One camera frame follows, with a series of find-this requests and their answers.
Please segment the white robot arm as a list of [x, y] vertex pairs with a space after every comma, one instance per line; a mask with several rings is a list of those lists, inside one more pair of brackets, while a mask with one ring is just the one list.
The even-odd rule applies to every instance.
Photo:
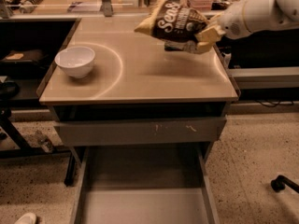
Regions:
[[202, 54], [224, 36], [233, 40], [261, 31], [284, 31], [299, 27], [299, 0], [240, 0], [213, 16], [205, 30], [188, 41], [183, 50]]

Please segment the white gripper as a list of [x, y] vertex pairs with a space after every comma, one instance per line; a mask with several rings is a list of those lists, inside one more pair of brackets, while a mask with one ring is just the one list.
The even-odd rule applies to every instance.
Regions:
[[233, 3], [223, 10], [218, 18], [219, 25], [207, 27], [195, 35], [199, 43], [188, 41], [184, 44], [183, 50], [192, 54], [203, 54], [209, 52], [213, 45], [209, 44], [220, 41], [226, 37], [236, 40], [251, 35], [244, 20], [245, 2]]

